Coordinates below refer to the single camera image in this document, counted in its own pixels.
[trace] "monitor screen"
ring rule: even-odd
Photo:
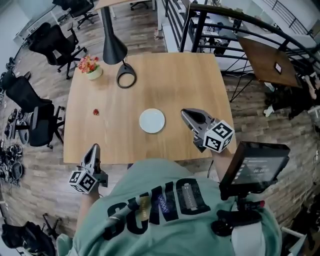
[[[269,182],[283,160],[283,157],[245,157],[231,184]]]

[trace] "person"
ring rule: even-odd
[[[233,155],[213,153],[222,180]],[[134,163],[108,196],[98,188],[83,194],[74,238],[61,234],[59,256],[233,256],[231,236],[217,236],[211,223],[217,211],[231,210],[235,198],[222,201],[218,183],[195,177],[165,159]],[[272,212],[263,208],[267,256],[280,255],[281,232]]]
[[[320,79],[315,75],[314,83],[312,85],[310,77],[306,75],[304,81],[307,88],[292,88],[290,95],[285,95],[280,101],[271,104],[266,110],[263,111],[266,117],[269,117],[277,110],[291,107],[289,120],[299,115],[304,110],[309,110],[313,105],[320,105]]]

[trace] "white sneaker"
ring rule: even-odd
[[[272,107],[272,105],[270,105],[266,110],[263,111],[264,115],[266,118],[268,118],[271,113],[275,112],[274,108]]]

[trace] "cable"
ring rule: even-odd
[[[240,78],[240,77],[243,77],[243,76],[245,76],[245,75],[247,75],[247,74],[253,74],[253,73],[247,72],[247,73],[245,73],[245,74],[243,74],[243,75],[240,75],[240,76],[236,76],[236,75],[233,75],[233,74],[224,74],[224,75],[225,75],[225,76],[232,76],[232,77],[235,77],[235,78]]]
[[[214,163],[214,161],[212,160],[211,164],[210,164],[210,167],[209,167],[209,170],[208,170],[208,175],[207,175],[207,178],[209,179],[209,175],[210,175],[210,171],[211,171],[211,166],[212,164]]]
[[[184,32],[185,32],[185,29],[186,29],[186,26],[187,26],[187,20],[188,20],[188,18],[189,18],[189,11],[190,11],[190,5],[191,5],[191,2],[189,2],[188,13],[187,13],[187,15],[186,15],[185,24],[184,24],[183,29],[182,29],[182,36],[183,36],[183,34],[184,34]],[[182,43],[182,38],[181,38],[181,41],[180,41],[180,44],[179,44],[179,49],[178,49],[179,51],[180,51],[180,48],[181,48],[181,43]]]

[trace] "black lettering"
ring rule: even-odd
[[[141,221],[142,228],[139,228],[137,226],[136,211],[139,210],[140,207],[137,204],[135,197],[129,199],[128,202],[129,202],[128,207],[132,211],[126,216],[126,227],[128,231],[130,231],[131,233],[136,235],[142,235],[148,229],[149,220],[147,219],[147,220]]]
[[[196,179],[179,179],[176,182],[175,188],[176,193],[178,195],[180,210],[182,214],[197,215],[211,210],[210,207],[205,204],[202,198],[199,185]]]
[[[171,181],[165,184],[165,198],[162,194],[161,186],[153,188],[151,192],[152,196],[149,222],[155,225],[160,224],[159,208],[167,222],[178,220],[179,217],[174,194],[174,183]]]
[[[116,203],[112,206],[109,207],[108,209],[108,216],[112,216],[116,213],[116,209],[118,209],[119,211],[121,209],[123,209],[124,207],[126,207],[127,204],[125,202],[120,202],[120,203]],[[104,229],[104,233],[102,235],[102,237],[105,240],[111,240],[112,238],[116,237],[117,235],[121,234],[122,231],[124,231],[125,229],[125,221],[123,219],[120,220],[109,220],[109,221],[114,221],[114,225],[106,227]]]

